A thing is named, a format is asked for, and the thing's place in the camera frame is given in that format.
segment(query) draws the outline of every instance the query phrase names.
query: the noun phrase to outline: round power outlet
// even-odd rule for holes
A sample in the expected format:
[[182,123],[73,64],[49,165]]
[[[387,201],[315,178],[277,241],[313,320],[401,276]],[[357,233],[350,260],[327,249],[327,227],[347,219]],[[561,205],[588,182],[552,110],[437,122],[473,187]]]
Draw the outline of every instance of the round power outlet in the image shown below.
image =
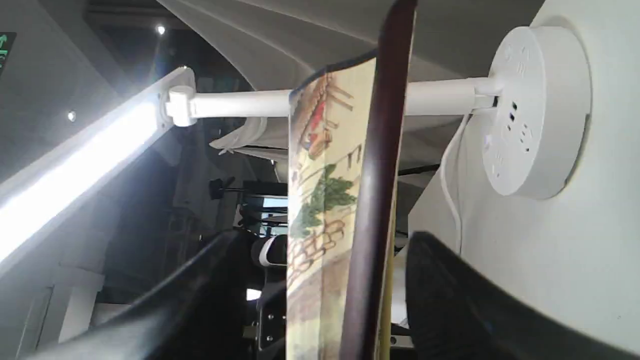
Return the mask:
[[490,122],[483,134],[489,181],[502,195],[554,196],[575,163],[591,111],[580,42],[564,28],[516,28],[499,46],[489,77],[502,88],[497,108],[474,119]]

